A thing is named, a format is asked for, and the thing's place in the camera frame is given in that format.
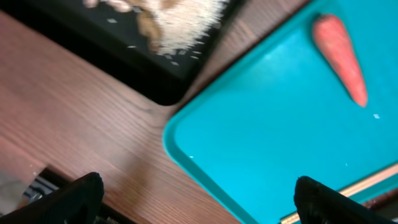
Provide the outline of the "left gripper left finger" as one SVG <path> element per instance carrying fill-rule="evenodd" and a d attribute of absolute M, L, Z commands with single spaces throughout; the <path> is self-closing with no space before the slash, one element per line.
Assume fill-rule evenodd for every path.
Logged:
<path fill-rule="evenodd" d="M 97 172 L 1 217 L 1 224 L 92 224 L 104 197 L 104 183 Z"/>

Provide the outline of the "wooden chopstick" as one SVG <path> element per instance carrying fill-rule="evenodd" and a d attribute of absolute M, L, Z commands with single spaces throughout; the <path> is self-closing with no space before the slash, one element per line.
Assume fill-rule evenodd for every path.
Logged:
<path fill-rule="evenodd" d="M 356 198 L 351 197 L 356 197 L 357 195 L 368 196 L 373 192 L 384 194 L 389 191 L 389 187 L 396 183 L 397 164 L 395 163 L 337 192 L 359 203 Z M 283 224 L 301 223 L 297 211 L 287 217 L 284 217 L 280 222 Z"/>

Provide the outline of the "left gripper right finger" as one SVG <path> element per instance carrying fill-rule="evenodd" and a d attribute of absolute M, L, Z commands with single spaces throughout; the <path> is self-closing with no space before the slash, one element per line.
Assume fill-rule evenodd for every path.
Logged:
<path fill-rule="evenodd" d="M 308 176 L 297 179 L 294 204 L 301 224 L 394 224 Z"/>

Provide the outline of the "rice and peanut scraps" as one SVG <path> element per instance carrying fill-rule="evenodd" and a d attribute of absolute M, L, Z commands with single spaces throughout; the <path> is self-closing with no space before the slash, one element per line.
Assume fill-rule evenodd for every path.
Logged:
<path fill-rule="evenodd" d="M 115 11 L 137 13 L 139 33 L 148 48 L 158 55 L 174 55 L 189 50 L 219 25 L 225 0 L 104 0 Z"/>

